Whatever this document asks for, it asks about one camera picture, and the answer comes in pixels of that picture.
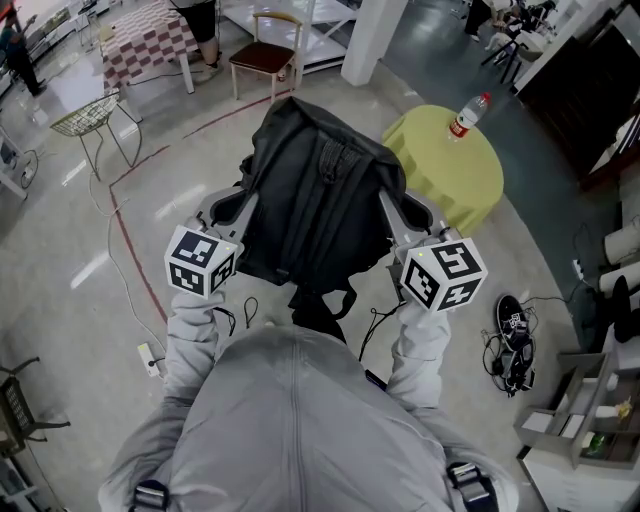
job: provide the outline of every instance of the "yellow round table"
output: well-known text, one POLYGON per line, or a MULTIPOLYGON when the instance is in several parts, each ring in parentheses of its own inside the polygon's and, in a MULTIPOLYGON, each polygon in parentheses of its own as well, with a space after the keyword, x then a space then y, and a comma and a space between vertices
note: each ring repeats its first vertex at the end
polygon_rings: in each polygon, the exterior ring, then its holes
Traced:
POLYGON ((474 127, 449 140, 456 113, 422 105, 402 116, 383 135, 398 157, 407 187, 435 202, 449 223, 469 236, 502 196, 504 178, 496 152, 474 127))

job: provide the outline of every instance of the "bottle label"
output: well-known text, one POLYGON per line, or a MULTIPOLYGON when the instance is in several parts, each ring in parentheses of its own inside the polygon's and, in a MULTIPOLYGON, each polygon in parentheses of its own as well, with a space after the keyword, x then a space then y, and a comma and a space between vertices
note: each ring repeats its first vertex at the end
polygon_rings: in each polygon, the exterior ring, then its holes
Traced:
POLYGON ((458 138, 464 137, 464 135, 476 124, 478 118, 471 109, 463 108, 451 124, 449 125, 449 131, 458 138))

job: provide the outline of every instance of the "shoulder strap buckle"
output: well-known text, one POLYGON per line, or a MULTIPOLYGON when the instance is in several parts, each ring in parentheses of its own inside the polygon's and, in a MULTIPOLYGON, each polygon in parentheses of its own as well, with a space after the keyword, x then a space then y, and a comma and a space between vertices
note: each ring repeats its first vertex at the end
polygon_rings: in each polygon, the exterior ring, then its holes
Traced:
POLYGON ((447 476, 462 495, 467 510, 497 511, 491 480, 475 464, 454 462, 447 469, 447 476))
POLYGON ((165 511, 168 506, 169 489, 157 480, 145 480, 136 486, 129 512, 165 511))

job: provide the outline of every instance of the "black sneaker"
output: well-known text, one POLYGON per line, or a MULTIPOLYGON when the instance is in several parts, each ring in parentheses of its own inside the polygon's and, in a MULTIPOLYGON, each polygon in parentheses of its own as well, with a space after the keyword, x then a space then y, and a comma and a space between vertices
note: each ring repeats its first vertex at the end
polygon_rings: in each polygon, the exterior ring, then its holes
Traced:
POLYGON ((503 343, 512 352, 517 352, 530 342, 529 322, 513 295, 505 295, 498 301, 496 321, 503 343))
POLYGON ((34 98, 37 98, 38 96, 40 96, 44 91, 47 90, 47 86, 43 85, 42 87, 40 87, 35 94, 33 94, 34 98))

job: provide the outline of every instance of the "red chair seat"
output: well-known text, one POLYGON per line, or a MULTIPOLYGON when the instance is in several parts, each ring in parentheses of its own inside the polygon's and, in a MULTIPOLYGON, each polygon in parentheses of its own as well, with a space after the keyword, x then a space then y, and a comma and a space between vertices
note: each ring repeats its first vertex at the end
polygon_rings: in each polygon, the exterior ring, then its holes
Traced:
POLYGON ((284 68, 294 54, 295 52, 289 48, 258 41, 245 46, 238 53, 232 55, 229 62, 244 68, 273 74, 284 68))

